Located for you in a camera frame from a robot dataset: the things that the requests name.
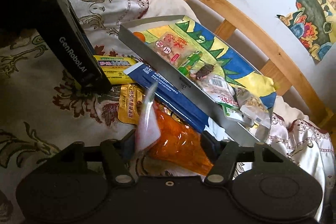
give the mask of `colorful drawing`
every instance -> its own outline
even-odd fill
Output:
[[[296,0],[296,7],[287,16],[277,16],[320,61],[336,41],[336,0]]]
[[[198,70],[204,63],[214,65],[213,72],[225,78],[232,86],[246,87],[251,93],[259,96],[268,108],[274,105],[276,98],[273,80],[255,72],[243,57],[226,43],[218,39],[212,32],[202,25],[185,16],[181,21],[141,32],[146,43],[157,41],[166,32],[188,41],[195,50],[202,52],[202,58],[193,69]]]

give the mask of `orange circle in painting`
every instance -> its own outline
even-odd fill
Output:
[[[137,38],[139,38],[142,42],[146,42],[146,38],[145,38],[145,36],[142,34],[142,33],[140,33],[140,32],[134,32],[133,33]]]

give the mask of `orange plastic bag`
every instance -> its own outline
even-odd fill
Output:
[[[155,114],[161,137],[149,150],[149,156],[207,175],[213,165],[201,148],[201,135],[157,108]]]

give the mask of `bed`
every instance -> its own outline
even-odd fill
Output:
[[[187,15],[198,21],[185,0],[70,0],[83,28],[99,55],[134,55],[118,40],[118,23],[137,17]],[[288,55],[258,25],[226,0],[199,0],[225,18],[216,35],[228,39],[238,29],[253,41],[269,60],[261,72],[278,86],[270,133],[263,139],[313,175],[324,189],[324,202],[316,214],[320,220],[324,204],[335,183],[336,120]],[[125,9],[115,9],[117,5]],[[103,17],[113,13],[117,15]],[[21,223],[15,188],[20,180],[47,158],[74,141],[87,146],[121,139],[133,126],[118,122],[120,87],[107,95],[84,93],[36,33],[0,49],[0,221]],[[312,116],[290,107],[281,97],[294,86]],[[170,162],[142,156],[134,158],[130,171],[138,175],[196,175]],[[90,168],[102,172],[101,166]],[[237,164],[236,175],[251,168]]]

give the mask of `gold snack package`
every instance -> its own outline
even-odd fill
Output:
[[[134,59],[100,55],[94,57],[112,85],[135,83],[132,78],[124,74],[124,70],[137,63]]]
[[[118,109],[119,121],[138,124],[143,97],[142,89],[137,85],[122,85]]]

